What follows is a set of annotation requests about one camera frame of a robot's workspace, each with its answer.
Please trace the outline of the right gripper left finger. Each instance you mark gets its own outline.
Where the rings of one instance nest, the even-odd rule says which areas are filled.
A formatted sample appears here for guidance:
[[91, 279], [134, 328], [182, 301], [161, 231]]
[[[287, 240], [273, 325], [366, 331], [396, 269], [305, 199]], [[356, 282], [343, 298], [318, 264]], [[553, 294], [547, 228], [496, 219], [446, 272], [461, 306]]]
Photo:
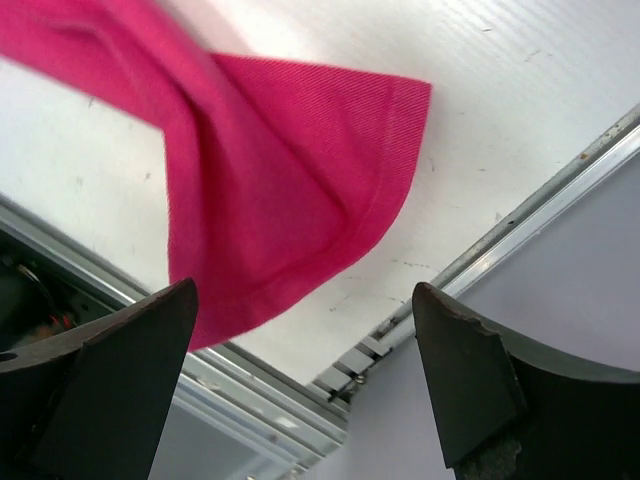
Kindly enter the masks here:
[[147, 478], [197, 313], [184, 279], [2, 353], [2, 478]]

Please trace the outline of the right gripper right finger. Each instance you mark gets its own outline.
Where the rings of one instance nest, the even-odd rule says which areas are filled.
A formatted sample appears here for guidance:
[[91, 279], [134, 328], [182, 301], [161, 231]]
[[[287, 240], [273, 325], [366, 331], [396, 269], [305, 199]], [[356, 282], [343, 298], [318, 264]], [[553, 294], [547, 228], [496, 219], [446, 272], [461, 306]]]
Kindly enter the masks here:
[[535, 341], [429, 283], [415, 286], [412, 311], [456, 478], [638, 478], [638, 373]]

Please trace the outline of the magenta pink trousers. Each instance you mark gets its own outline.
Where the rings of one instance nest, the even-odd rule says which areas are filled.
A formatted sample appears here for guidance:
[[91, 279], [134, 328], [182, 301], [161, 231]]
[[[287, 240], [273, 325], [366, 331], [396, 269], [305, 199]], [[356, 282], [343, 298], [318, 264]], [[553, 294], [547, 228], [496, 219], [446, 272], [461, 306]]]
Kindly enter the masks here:
[[154, 1], [5, 1], [1, 52], [164, 135], [190, 346], [280, 315], [369, 252], [409, 193], [431, 86], [213, 53]]

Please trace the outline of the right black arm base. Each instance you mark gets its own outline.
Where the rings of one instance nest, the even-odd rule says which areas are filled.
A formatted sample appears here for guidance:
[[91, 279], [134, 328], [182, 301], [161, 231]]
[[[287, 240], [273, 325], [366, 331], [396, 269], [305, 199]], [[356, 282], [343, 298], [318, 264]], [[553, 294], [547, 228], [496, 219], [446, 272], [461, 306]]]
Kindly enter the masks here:
[[1, 233], [1, 350], [106, 316], [117, 302], [6, 232]]

